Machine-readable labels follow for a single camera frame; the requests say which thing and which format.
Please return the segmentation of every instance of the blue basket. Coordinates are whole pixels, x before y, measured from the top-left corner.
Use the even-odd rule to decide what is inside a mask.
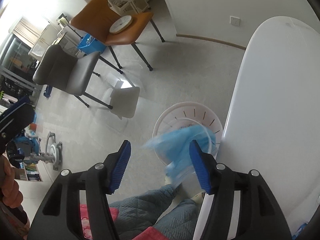
[[[90,34],[87,34],[79,43],[78,49],[80,49],[82,52],[86,54],[93,53],[95,51],[100,51],[102,54],[103,51],[106,49],[106,45],[104,45],[102,42],[98,41],[97,39],[91,39],[91,43],[87,45],[87,40],[90,38]]]

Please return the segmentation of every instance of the person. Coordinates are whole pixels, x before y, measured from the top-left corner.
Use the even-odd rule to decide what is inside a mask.
[[[4,195],[3,203],[10,208],[19,207],[23,196],[19,191],[18,183],[14,180],[14,168],[4,156],[0,155],[0,160],[4,162],[5,171],[4,183],[1,186]],[[160,189],[149,190],[139,196],[129,197],[109,205],[121,240],[192,240],[204,192],[191,199],[183,200],[171,212],[159,219],[179,190],[179,187],[174,188],[170,184],[168,177],[165,184]],[[84,237],[92,239],[87,206],[80,205],[80,212]],[[10,217],[7,218],[17,228],[18,233],[26,239],[30,228],[28,218],[22,225],[11,220]]]
[[[18,178],[18,169],[11,167],[8,159],[3,155],[0,155],[0,169],[4,169],[5,174],[2,185],[0,182],[1,192],[3,194],[2,202],[10,209],[13,209],[10,210],[10,212],[12,212],[18,219],[12,218],[8,215],[5,210],[8,208],[4,207],[1,202],[0,208],[4,210],[7,219],[17,229],[18,234],[24,239],[27,239],[30,229],[28,216],[25,211],[16,209],[21,206],[23,201],[23,195],[19,191],[19,184],[14,180],[15,178]]]

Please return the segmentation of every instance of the gray leather chair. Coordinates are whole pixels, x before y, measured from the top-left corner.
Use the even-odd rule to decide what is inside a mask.
[[[112,106],[85,92],[91,75],[100,76],[93,71],[99,57],[100,52],[96,51],[78,59],[64,52],[60,45],[51,45],[43,55],[33,75],[33,81],[39,85],[49,85],[74,95],[87,107],[89,105],[80,96],[84,95],[112,109]]]

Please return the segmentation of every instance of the round clock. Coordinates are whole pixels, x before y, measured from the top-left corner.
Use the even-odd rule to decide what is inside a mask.
[[[111,34],[117,34],[125,30],[133,21],[131,15],[123,16],[117,20],[111,27],[109,32]]]

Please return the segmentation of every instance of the metal screw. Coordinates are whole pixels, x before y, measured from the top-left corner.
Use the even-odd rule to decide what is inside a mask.
[[[259,173],[259,171],[257,171],[257,170],[252,170],[252,171],[251,171],[251,175],[252,175],[252,176],[255,176],[255,177],[258,177],[258,176],[260,175],[260,173]]]
[[[97,163],[97,164],[94,166],[94,168],[95,168],[96,170],[102,170],[103,167],[104,167],[103,163]]]
[[[69,170],[63,170],[61,171],[62,176],[67,176],[69,174]]]
[[[223,171],[225,168],[226,168],[226,167],[225,167],[224,164],[222,164],[222,163],[218,163],[218,164],[217,164],[217,169],[218,169],[218,170]]]

